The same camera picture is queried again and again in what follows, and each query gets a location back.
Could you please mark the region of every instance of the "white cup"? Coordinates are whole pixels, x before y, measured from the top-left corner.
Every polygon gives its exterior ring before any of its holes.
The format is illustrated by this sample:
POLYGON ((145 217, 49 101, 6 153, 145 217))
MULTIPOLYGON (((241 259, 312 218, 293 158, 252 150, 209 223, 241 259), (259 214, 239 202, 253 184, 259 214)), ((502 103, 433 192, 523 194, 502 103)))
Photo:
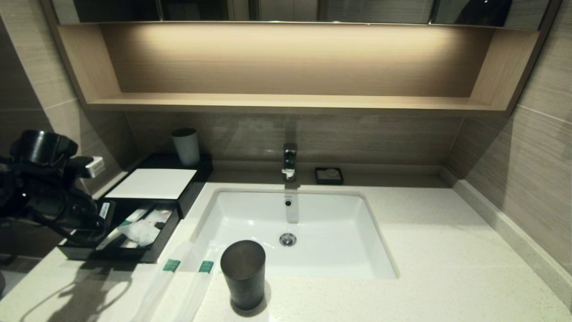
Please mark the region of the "white cup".
POLYGON ((197 130, 194 128, 176 129, 171 133, 171 137, 183 166, 195 166, 201 160, 197 130))

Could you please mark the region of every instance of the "white speckled countertop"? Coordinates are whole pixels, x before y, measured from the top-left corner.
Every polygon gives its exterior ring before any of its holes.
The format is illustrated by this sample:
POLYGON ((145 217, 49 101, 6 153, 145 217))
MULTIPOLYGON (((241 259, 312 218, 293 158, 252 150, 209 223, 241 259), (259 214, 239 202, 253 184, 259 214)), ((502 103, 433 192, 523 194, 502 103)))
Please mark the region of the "white speckled countertop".
MULTIPOLYGON (((218 182, 205 185, 159 263, 191 236, 217 189, 283 189, 225 183, 245 182, 229 174, 213 178, 218 182)), ((232 311, 224 276, 216 274, 195 321, 572 321, 549 287, 440 179, 346 179, 346 186, 302 185, 300 191, 364 194, 397 280, 267 276, 268 306, 246 318, 232 311)), ((0 301, 0 321, 129 321, 160 266, 68 261, 55 249, 0 301)), ((193 275, 175 275, 153 321, 174 317, 193 275)))

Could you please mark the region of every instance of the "chrome faucet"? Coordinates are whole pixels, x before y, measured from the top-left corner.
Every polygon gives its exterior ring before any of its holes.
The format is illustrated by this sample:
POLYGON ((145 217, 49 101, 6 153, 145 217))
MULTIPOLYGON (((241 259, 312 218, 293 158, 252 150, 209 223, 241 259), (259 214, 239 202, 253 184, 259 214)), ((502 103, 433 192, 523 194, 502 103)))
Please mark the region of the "chrome faucet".
POLYGON ((296 153, 298 146, 294 143, 284 144, 284 168, 282 169, 282 179, 284 182, 296 181, 296 153))

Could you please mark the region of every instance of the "white sink basin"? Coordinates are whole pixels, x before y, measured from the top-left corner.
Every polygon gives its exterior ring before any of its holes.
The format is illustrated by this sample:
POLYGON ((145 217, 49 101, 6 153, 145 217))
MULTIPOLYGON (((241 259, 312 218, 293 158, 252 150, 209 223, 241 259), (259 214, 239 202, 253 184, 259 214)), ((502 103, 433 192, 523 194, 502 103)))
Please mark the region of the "white sink basin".
POLYGON ((251 239, 264 247, 268 275, 397 278, 359 195, 220 191, 205 215, 191 238, 198 260, 214 246, 251 239), (284 233, 296 236, 295 245, 280 243, 284 233))

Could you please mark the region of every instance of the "dark cup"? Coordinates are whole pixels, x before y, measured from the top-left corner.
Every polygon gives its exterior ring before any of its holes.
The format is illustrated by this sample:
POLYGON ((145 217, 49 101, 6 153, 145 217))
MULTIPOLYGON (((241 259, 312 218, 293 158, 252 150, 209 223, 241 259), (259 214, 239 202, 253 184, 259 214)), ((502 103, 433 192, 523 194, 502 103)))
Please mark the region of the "dark cup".
POLYGON ((237 308, 248 311, 262 302, 265 262, 264 248, 255 241, 235 242, 224 251, 220 267, 237 308))

